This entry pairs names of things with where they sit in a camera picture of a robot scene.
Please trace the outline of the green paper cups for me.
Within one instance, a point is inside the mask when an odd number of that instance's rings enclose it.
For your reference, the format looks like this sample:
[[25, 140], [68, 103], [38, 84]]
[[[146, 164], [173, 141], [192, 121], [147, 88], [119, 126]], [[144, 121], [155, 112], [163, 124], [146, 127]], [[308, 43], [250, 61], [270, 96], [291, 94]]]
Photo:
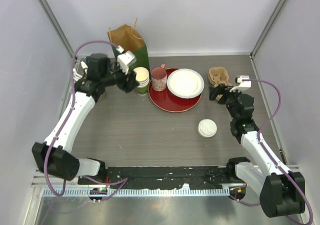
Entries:
[[142, 96], [146, 95], [149, 92], [149, 71], [144, 67], [136, 67], [133, 71], [136, 73], [136, 81], [139, 83], [136, 87], [136, 92]]

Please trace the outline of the white plastic cup lid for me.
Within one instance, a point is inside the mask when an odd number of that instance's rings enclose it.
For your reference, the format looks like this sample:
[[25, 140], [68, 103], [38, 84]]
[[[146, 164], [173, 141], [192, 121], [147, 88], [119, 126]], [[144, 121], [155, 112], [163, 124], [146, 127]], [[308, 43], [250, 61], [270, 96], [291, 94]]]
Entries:
[[211, 119], [203, 119], [199, 122], [197, 131], [204, 138], [211, 138], [217, 133], [218, 127]]

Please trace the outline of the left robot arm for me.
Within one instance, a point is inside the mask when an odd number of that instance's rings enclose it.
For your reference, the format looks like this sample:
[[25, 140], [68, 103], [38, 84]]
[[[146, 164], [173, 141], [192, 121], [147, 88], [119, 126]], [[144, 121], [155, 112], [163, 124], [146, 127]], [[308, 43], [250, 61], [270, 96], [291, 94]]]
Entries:
[[134, 54], [125, 51], [117, 57], [115, 69], [109, 70], [111, 61], [105, 54], [93, 53], [88, 57], [86, 73], [73, 85], [70, 102], [57, 125], [44, 142], [35, 142], [32, 146], [36, 165], [46, 178], [55, 176], [71, 181], [89, 176], [97, 185], [106, 180], [103, 161], [76, 158], [71, 151], [85, 118], [107, 87], [118, 86], [129, 93], [138, 86], [136, 73], [130, 70], [135, 62]]

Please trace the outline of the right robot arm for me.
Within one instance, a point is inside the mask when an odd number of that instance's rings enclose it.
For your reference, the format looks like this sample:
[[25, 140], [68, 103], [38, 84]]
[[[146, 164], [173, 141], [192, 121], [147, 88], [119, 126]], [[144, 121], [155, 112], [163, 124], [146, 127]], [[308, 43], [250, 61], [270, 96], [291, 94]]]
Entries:
[[253, 119], [254, 98], [243, 93], [240, 86], [220, 84], [209, 88], [209, 99], [220, 97], [232, 121], [230, 131], [252, 156], [256, 166], [245, 157], [228, 162], [226, 178], [233, 183], [243, 180], [259, 196], [259, 204], [269, 218], [302, 214], [306, 209], [305, 179], [293, 172], [275, 155], [265, 142]]

